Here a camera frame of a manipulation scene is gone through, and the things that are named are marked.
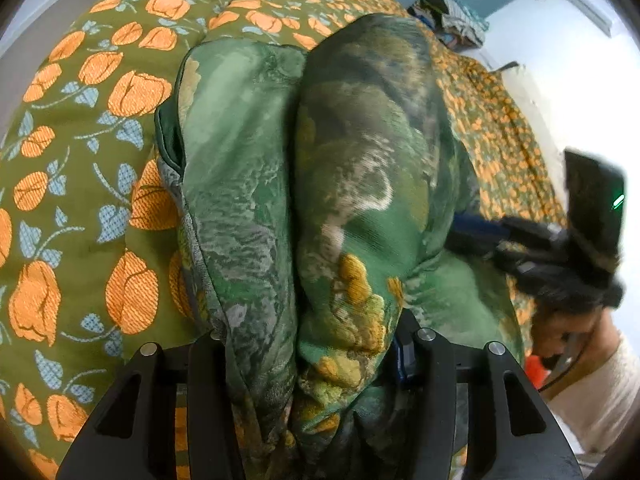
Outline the white sleeve forearm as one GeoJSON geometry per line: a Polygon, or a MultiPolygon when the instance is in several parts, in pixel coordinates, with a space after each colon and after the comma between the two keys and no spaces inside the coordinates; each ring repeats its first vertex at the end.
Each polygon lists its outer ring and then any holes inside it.
{"type": "Polygon", "coordinates": [[[548,405],[584,452],[605,453],[631,418],[638,393],[639,357],[622,339],[605,364],[554,396],[548,405]]]}

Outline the person right hand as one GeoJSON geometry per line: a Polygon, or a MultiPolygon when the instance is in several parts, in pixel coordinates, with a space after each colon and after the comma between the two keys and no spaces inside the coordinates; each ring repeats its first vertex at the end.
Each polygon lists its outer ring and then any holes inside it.
{"type": "Polygon", "coordinates": [[[566,375],[566,378],[573,380],[595,372],[620,345],[620,333],[613,323],[612,310],[609,308],[579,314],[537,308],[532,324],[535,356],[552,358],[562,354],[570,336],[577,337],[582,350],[582,355],[566,375]]]}

